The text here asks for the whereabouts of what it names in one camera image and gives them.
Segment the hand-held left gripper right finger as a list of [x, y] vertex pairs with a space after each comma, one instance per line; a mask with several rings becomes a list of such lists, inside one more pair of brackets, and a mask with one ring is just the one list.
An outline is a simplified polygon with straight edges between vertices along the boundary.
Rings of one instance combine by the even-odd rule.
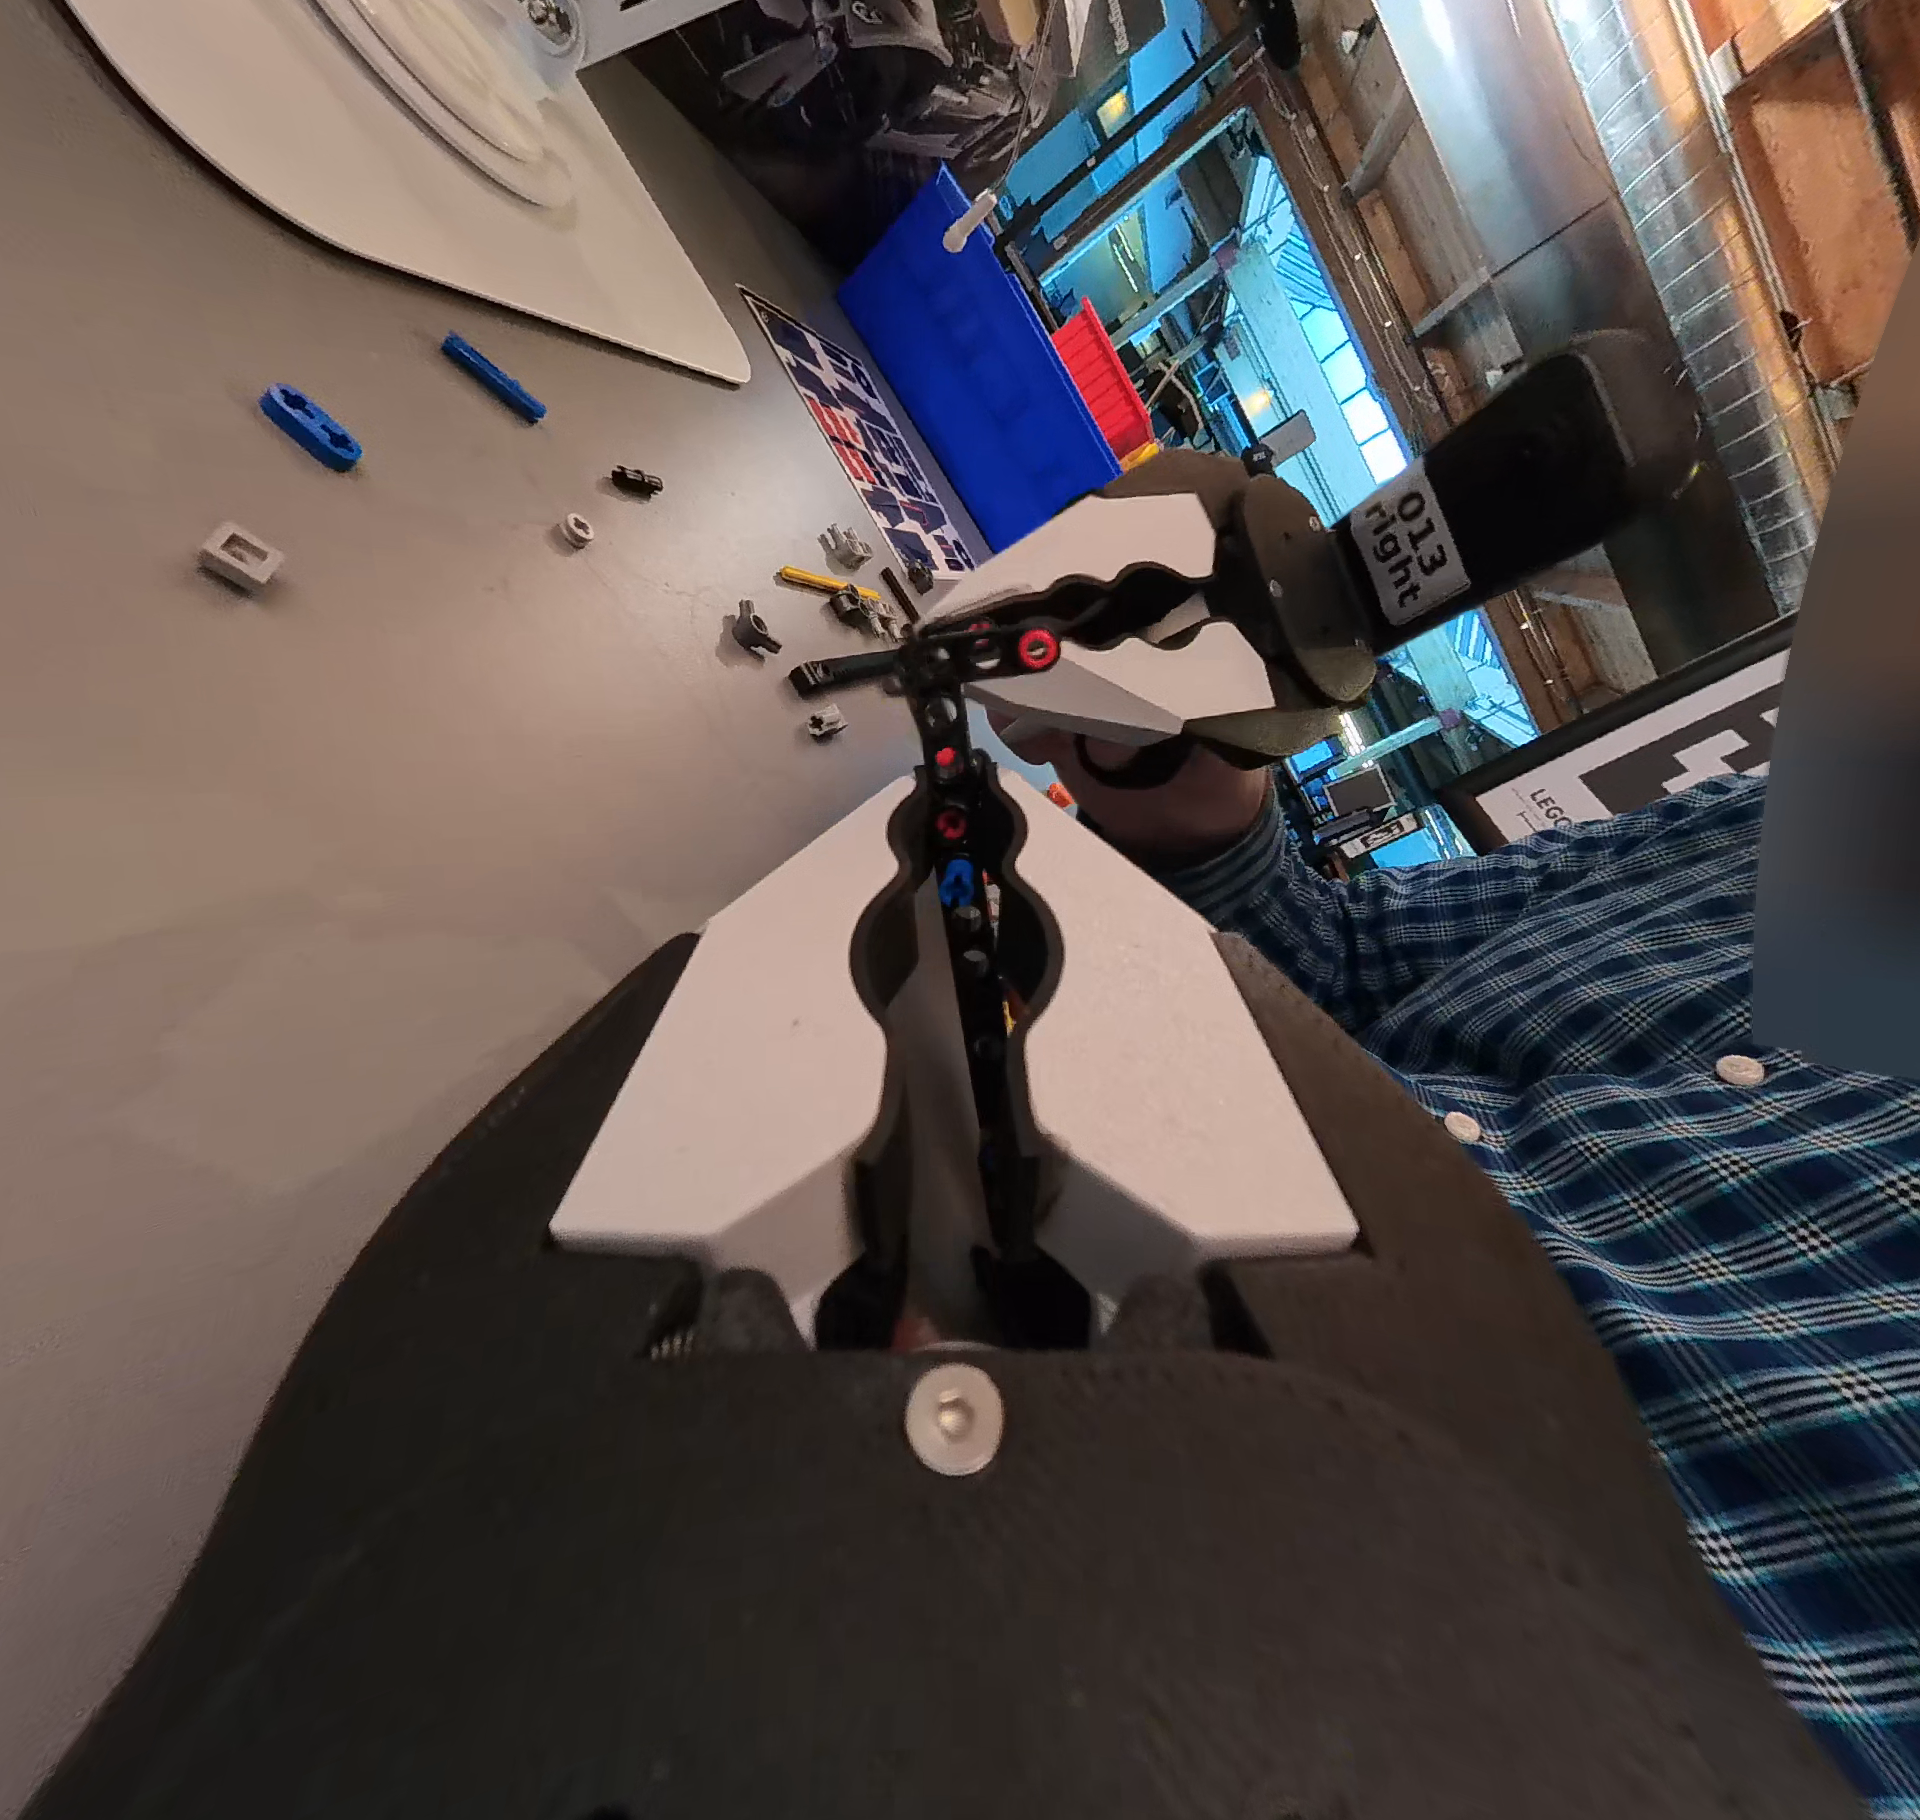
[[974, 1279], [1000, 1331], [1090, 1331], [1095, 1300], [1230, 1259], [1348, 1255], [1356, 1211], [1219, 935], [1019, 775], [1019, 878], [1051, 941], [1022, 1021], [1043, 1135], [1042, 1257]]

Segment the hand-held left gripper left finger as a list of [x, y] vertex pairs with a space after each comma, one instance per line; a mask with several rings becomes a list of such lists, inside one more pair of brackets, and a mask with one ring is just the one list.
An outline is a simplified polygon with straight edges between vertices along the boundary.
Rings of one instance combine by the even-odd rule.
[[921, 1211], [958, 1279], [962, 1046], [931, 892], [899, 890], [894, 777], [721, 908], [549, 1219], [571, 1253], [774, 1279], [807, 1343], [885, 1346], [837, 1289]]

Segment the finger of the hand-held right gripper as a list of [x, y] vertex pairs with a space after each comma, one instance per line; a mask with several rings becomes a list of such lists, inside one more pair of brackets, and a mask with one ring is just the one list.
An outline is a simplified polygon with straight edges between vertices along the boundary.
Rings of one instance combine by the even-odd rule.
[[1216, 520], [1195, 492], [1092, 494], [949, 582], [929, 631], [1171, 639], [1224, 618], [1216, 553]]
[[1277, 699], [1265, 660], [1224, 621], [1164, 642], [1066, 643], [1050, 671], [977, 677], [968, 698], [1030, 730], [1094, 739], [1171, 739], [1197, 722], [1263, 715]]

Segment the black L-shaped lego beam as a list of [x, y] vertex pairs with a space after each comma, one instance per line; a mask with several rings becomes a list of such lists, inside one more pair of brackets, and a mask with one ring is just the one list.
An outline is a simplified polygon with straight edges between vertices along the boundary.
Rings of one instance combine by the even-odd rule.
[[1019, 878], [1025, 822], [994, 758], [972, 741], [965, 685], [977, 674], [1050, 671], [1060, 654], [1048, 623], [977, 618], [914, 631], [899, 662], [920, 741], [918, 861], [945, 935], [977, 1122], [974, 1166], [992, 1250], [1015, 1266], [1042, 1257], [1046, 1155], [1022, 1021], [1040, 1006], [1055, 930]]

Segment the blue long lego pin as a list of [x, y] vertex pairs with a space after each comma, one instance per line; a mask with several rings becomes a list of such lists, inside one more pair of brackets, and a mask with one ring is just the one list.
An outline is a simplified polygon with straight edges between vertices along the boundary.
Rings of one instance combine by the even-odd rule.
[[460, 370], [517, 420], [541, 423], [546, 416], [546, 404], [537, 393], [496, 367], [493, 359], [470, 343], [460, 334], [449, 330], [439, 341], [439, 352], [450, 367]]

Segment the blue thin lego beam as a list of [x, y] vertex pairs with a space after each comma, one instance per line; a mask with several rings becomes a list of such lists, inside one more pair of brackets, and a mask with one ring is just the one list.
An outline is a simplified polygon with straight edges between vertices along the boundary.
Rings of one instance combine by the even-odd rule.
[[305, 392], [284, 383], [261, 390], [261, 414], [328, 471], [347, 473], [362, 460], [362, 444]]

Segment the person's right hand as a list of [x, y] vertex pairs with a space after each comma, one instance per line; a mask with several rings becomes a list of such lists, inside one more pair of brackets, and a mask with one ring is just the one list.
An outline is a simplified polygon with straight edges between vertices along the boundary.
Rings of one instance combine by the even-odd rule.
[[1221, 758], [1185, 735], [1136, 746], [1046, 730], [1020, 739], [1020, 756], [1051, 767], [1082, 822], [1142, 866], [1217, 857], [1272, 796], [1265, 765]]

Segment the red storage bin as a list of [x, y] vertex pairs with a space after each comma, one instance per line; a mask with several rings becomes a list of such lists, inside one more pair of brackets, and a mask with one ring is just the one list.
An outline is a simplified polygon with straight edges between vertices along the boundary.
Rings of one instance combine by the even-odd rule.
[[1050, 340], [1115, 460], [1132, 470], [1152, 459], [1158, 444], [1150, 408], [1092, 299], [1084, 297]]

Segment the blue storage bin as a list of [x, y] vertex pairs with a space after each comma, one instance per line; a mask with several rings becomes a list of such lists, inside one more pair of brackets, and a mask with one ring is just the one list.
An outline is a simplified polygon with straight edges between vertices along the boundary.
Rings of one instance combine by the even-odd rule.
[[947, 249], [971, 210], [938, 167], [837, 297], [992, 553], [1119, 477], [1042, 316], [984, 226]]

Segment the printed sticker sheet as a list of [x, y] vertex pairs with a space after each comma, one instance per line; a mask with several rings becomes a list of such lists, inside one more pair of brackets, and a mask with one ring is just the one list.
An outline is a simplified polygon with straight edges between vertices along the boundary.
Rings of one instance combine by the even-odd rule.
[[982, 563], [984, 541], [958, 490], [868, 356], [753, 286], [737, 294], [850, 485], [877, 551], [942, 582]]

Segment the framed black and white sign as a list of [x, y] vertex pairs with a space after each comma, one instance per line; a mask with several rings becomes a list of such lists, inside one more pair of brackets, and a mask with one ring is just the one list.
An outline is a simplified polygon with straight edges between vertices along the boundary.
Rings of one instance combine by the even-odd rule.
[[1438, 792], [1471, 850], [1593, 823], [1706, 779], [1767, 775], [1794, 616], [1490, 758]]

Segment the dark printed cardboard box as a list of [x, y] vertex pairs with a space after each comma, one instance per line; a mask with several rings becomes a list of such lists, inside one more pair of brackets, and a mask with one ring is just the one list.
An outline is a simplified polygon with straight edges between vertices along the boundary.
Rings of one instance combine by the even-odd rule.
[[740, 0], [634, 64], [841, 277], [925, 185], [1002, 185], [1050, 117], [1051, 32], [992, 0]]

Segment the white book stand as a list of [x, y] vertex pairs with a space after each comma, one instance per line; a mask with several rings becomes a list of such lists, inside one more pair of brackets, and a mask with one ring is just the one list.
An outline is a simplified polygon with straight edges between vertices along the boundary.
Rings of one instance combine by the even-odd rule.
[[[302, 232], [748, 381], [740, 337], [583, 81], [742, 0], [61, 1], [190, 151]], [[1090, 0], [1046, 4], [1078, 59]]]

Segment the person's plaid shirt torso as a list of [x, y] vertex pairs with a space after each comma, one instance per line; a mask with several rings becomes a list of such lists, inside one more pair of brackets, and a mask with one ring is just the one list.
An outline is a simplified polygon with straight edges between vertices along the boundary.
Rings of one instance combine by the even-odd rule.
[[1916, 1088], [1765, 1054], [1731, 992], [1346, 1023], [1479, 1124], [1767, 1679], [1916, 1816]]

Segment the silver ventilation duct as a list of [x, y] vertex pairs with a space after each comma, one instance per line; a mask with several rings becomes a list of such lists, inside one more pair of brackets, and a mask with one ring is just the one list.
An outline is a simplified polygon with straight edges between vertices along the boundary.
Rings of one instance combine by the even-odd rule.
[[1711, 443], [1612, 545], [1657, 664], [1800, 606], [1833, 460], [1678, 0], [1370, 0], [1525, 353], [1631, 327]]

